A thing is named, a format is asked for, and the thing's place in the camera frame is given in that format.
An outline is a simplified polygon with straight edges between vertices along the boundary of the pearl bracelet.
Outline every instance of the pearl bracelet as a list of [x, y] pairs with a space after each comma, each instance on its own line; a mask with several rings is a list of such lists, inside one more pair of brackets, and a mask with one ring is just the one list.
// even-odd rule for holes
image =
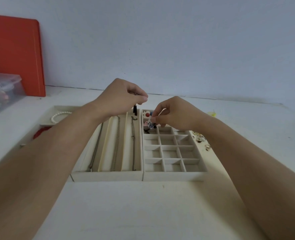
[[56, 116], [61, 115], [61, 114], [71, 114], [71, 113], [72, 113], [72, 112], [68, 112], [68, 111], [58, 112], [58, 113], [56, 113], [55, 115], [53, 115], [53, 116], [51, 117], [51, 122], [52, 122], [53, 124], [57, 124], [58, 122], [56, 122], [56, 121], [54, 120], [54, 118], [55, 118]]

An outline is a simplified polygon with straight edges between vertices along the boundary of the person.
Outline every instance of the person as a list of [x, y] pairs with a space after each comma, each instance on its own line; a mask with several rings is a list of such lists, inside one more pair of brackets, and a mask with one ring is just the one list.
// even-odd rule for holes
[[[32, 239], [97, 126], [147, 98], [136, 84], [115, 79], [97, 99], [2, 160], [0, 239]], [[182, 98], [161, 102], [151, 121], [202, 133], [266, 235], [295, 239], [294, 172]]]

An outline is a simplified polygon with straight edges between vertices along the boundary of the tabletop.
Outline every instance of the tabletop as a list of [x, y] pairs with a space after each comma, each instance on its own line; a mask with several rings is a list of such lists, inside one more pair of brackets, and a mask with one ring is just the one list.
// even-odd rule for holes
[[[46, 87], [0, 112], [0, 160], [53, 105], [83, 105], [101, 91]], [[139, 108], [154, 108], [149, 95]], [[295, 172], [295, 113], [280, 104], [184, 98]], [[67, 182], [37, 232], [39, 239], [265, 239], [211, 151], [204, 182]]]

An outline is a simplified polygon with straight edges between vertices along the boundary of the jewelry tray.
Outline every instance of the jewelry tray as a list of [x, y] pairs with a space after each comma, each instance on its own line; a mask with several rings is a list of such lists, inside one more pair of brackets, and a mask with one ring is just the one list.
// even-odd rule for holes
[[[56, 113], [75, 111], [78, 106], [53, 106], [44, 113], [36, 125], [11, 150], [17, 150], [33, 139], [33, 135], [42, 127], [54, 126], [51, 117]], [[103, 125], [99, 125], [89, 139], [78, 158], [68, 181], [203, 181], [207, 168], [201, 157], [196, 141], [190, 131], [178, 131], [169, 125], [144, 131], [148, 121], [146, 111], [137, 109], [119, 115], [119, 144], [113, 168], [113, 154], [116, 145], [118, 117], [111, 117]], [[57, 122], [68, 115], [55, 117]], [[135, 135], [135, 158], [133, 171], [133, 137], [132, 116]], [[89, 171], [97, 139], [101, 130], [100, 140], [94, 157], [92, 172]]]

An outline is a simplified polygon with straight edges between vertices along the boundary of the orange board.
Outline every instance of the orange board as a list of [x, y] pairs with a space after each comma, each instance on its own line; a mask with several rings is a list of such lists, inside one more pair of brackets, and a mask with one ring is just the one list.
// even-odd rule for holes
[[37, 20], [0, 16], [0, 73], [20, 75], [26, 95], [45, 96]]

